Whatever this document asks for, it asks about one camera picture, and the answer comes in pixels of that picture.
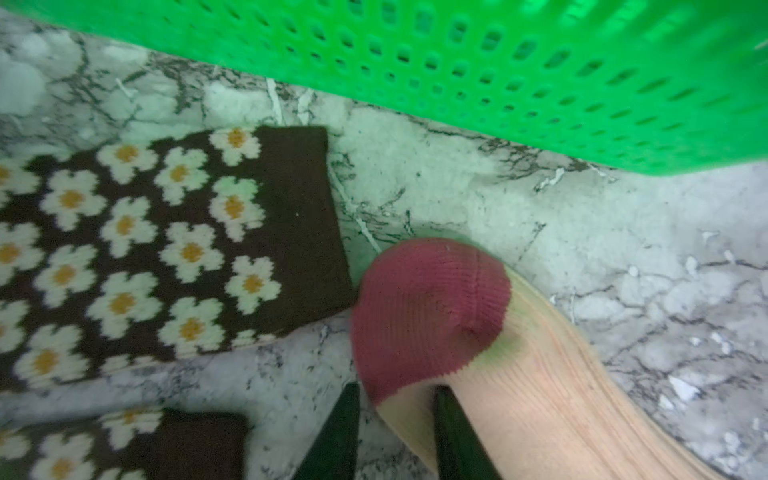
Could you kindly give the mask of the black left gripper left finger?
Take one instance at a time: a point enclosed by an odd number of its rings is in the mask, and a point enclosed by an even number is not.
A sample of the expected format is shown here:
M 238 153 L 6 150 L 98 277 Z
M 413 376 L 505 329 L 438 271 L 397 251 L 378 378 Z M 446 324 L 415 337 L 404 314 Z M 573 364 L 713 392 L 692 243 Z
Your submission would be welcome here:
M 360 386 L 348 383 L 297 468 L 294 480 L 352 480 L 357 465 Z

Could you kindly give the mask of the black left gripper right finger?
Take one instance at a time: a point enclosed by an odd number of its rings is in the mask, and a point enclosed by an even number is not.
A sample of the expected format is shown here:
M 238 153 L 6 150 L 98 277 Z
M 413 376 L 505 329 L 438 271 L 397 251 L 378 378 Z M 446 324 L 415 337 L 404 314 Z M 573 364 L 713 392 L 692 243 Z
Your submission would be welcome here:
M 441 480 L 500 480 L 475 430 L 448 386 L 435 390 L 434 429 Z

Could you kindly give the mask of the striped beige maroon sock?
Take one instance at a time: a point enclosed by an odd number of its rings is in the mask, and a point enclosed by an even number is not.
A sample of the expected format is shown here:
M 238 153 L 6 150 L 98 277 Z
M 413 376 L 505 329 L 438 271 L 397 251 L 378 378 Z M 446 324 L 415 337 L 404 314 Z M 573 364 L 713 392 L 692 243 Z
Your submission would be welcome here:
M 541 293 L 486 252 L 412 239 L 365 272 L 351 316 L 354 363 L 384 422 L 438 465 L 446 386 L 504 479 L 714 479 L 614 383 Z

